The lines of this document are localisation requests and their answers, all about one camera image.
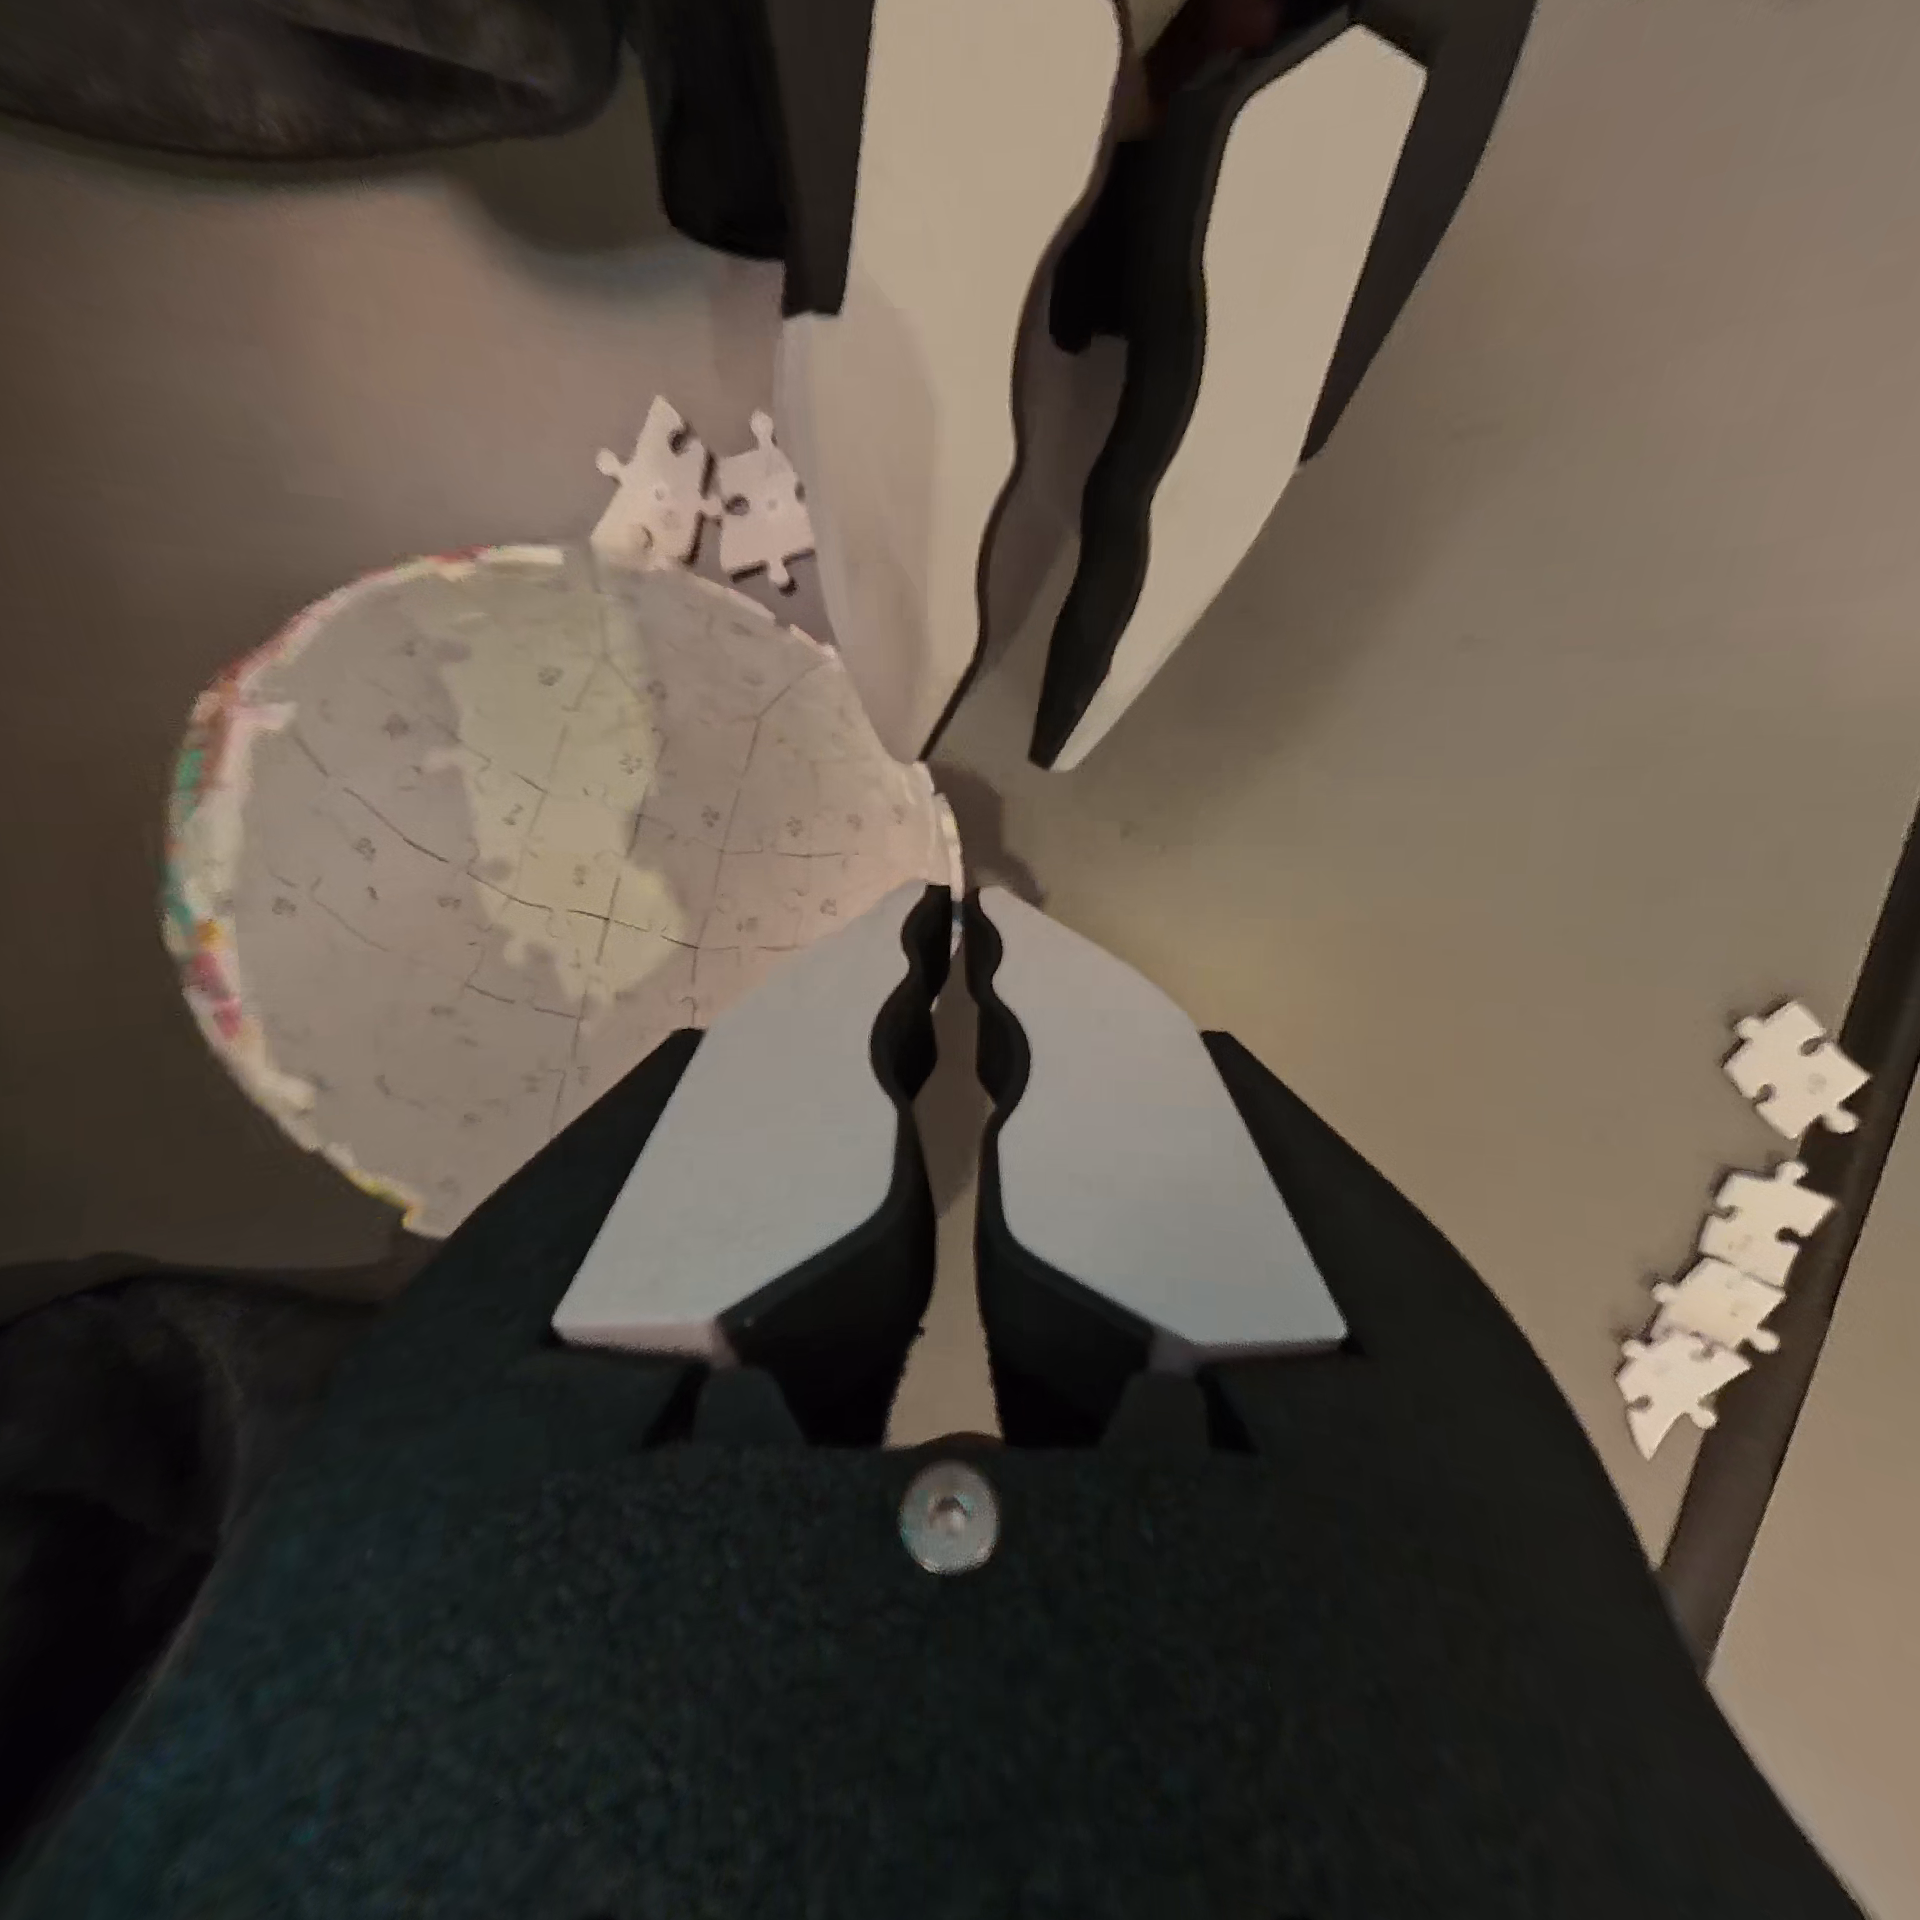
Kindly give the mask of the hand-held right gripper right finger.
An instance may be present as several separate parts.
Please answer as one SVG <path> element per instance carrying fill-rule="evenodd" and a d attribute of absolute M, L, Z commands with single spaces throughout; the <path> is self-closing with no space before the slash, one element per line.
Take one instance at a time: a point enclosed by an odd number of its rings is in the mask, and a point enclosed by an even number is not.
<path fill-rule="evenodd" d="M 1186 1011 L 1000 884 L 964 905 L 964 961 L 1004 1443 L 1091 1449 L 1139 1379 L 1335 1354 L 1348 1322 Z"/>

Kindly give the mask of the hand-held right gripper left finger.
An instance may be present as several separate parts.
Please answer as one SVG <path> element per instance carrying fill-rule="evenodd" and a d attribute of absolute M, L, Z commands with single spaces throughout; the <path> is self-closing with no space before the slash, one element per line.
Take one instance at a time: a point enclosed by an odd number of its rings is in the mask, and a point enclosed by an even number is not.
<path fill-rule="evenodd" d="M 900 884 L 696 1043 L 554 1311 L 572 1349 L 755 1369 L 811 1443 L 880 1443 L 929 1308 L 916 1097 L 953 892 Z"/>

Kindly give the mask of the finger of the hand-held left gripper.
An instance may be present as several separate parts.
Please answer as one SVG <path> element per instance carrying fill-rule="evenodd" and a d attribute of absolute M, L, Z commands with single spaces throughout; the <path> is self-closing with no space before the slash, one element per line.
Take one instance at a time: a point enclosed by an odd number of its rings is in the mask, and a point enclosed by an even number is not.
<path fill-rule="evenodd" d="M 1107 3 L 869 12 L 833 309 L 787 318 L 787 457 L 837 652 L 880 745 L 921 758 L 985 644 L 1018 479 L 1018 358 L 1043 269 L 1112 149 Z"/>
<path fill-rule="evenodd" d="M 1129 165 L 1122 373 L 1029 743 L 1066 772 L 1189 637 L 1281 503 L 1427 74 L 1312 26 L 1169 103 Z"/>

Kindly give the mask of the colourful puzzle ball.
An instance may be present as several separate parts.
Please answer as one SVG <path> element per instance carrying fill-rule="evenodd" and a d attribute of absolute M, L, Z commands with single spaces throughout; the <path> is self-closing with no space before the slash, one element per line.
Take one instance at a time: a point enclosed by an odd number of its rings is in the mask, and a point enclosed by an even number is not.
<path fill-rule="evenodd" d="M 207 1045 L 432 1242 L 669 1033 L 962 877 L 828 643 L 556 543 L 305 609 L 204 689 L 167 810 L 161 930 Z"/>

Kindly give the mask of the person's left forearm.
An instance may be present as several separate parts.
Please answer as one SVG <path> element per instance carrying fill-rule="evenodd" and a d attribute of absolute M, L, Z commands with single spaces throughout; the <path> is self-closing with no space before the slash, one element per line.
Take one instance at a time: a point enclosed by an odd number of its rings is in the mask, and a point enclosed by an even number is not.
<path fill-rule="evenodd" d="M 4 3 L 21 123 L 193 161 L 386 161 L 595 118 L 618 3 Z"/>

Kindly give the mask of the single white puzzle piece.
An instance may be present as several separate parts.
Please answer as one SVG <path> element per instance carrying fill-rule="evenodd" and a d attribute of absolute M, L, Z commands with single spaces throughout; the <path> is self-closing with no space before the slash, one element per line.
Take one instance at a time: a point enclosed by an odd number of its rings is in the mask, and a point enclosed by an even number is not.
<path fill-rule="evenodd" d="M 1751 1369 L 1751 1357 L 1705 1335 L 1667 1329 L 1621 1343 L 1616 1391 L 1627 1436 L 1653 1460 L 1679 1425 L 1717 1427 L 1717 1394 Z"/>
<path fill-rule="evenodd" d="M 1675 1279 L 1651 1290 L 1656 1314 L 1645 1342 L 1696 1337 L 1717 1349 L 1776 1354 L 1780 1337 L 1770 1317 L 1785 1305 L 1785 1287 L 1714 1257 L 1701 1257 Z"/>
<path fill-rule="evenodd" d="M 1867 1085 L 1860 1067 L 1800 999 L 1783 999 L 1733 1027 L 1722 1062 L 1739 1097 L 1783 1141 L 1849 1135 L 1860 1125 L 1851 1101 Z"/>

